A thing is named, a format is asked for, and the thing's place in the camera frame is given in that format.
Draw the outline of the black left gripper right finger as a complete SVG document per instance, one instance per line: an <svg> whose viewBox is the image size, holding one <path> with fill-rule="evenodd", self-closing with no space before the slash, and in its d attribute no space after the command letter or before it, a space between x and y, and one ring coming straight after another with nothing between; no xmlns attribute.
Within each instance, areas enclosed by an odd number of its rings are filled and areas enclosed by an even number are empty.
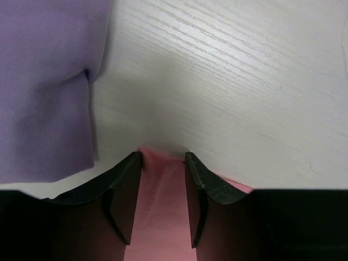
<svg viewBox="0 0 348 261"><path fill-rule="evenodd" d="M347 260L347 191L243 192L185 154L198 260Z"/></svg>

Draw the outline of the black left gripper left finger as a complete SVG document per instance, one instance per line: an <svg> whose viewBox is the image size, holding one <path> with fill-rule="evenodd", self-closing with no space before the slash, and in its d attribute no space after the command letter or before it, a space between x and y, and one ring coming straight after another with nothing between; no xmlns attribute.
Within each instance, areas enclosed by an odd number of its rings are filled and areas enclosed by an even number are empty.
<svg viewBox="0 0 348 261"><path fill-rule="evenodd" d="M123 260L130 244L141 153L60 194L1 191L1 260Z"/></svg>

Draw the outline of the pink t shirt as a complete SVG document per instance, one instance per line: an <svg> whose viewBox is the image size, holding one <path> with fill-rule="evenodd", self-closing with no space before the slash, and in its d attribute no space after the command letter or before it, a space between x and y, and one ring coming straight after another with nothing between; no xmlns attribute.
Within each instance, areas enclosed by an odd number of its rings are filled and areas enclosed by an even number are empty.
<svg viewBox="0 0 348 261"><path fill-rule="evenodd" d="M185 165L182 158L148 147L142 170L132 239L125 260L198 260L191 247Z"/></svg>

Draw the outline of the purple t shirt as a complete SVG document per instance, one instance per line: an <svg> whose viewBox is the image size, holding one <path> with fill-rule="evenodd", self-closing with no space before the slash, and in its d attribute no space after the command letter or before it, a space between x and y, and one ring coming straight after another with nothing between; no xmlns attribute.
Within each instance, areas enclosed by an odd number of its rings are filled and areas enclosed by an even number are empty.
<svg viewBox="0 0 348 261"><path fill-rule="evenodd" d="M94 166L89 87L109 10L109 1L1 1L1 183Z"/></svg>

